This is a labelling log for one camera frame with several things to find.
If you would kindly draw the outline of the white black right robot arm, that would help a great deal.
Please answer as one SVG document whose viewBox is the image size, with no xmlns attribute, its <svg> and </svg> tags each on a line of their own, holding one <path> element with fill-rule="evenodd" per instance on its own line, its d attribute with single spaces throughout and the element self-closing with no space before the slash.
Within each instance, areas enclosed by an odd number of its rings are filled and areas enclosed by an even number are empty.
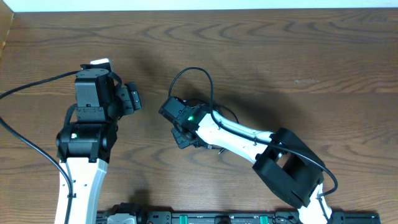
<svg viewBox="0 0 398 224">
<path fill-rule="evenodd" d="M 293 132 L 260 131 L 226 119 L 208 105 L 177 103 L 161 111 L 173 124 L 179 148 L 219 146 L 248 160 L 265 185 L 298 210 L 301 223 L 329 223 L 325 202 L 325 163 Z"/>
</svg>

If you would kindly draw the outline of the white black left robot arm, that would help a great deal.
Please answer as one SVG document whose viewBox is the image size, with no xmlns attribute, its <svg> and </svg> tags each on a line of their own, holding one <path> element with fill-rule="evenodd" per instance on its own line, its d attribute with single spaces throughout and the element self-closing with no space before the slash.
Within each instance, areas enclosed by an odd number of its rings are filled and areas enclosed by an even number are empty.
<svg viewBox="0 0 398 224">
<path fill-rule="evenodd" d="M 94 223 L 118 120 L 141 108 L 134 82 L 105 68 L 77 73 L 76 105 L 68 110 L 57 134 L 57 156 L 68 184 L 60 180 L 56 223 Z"/>
</svg>

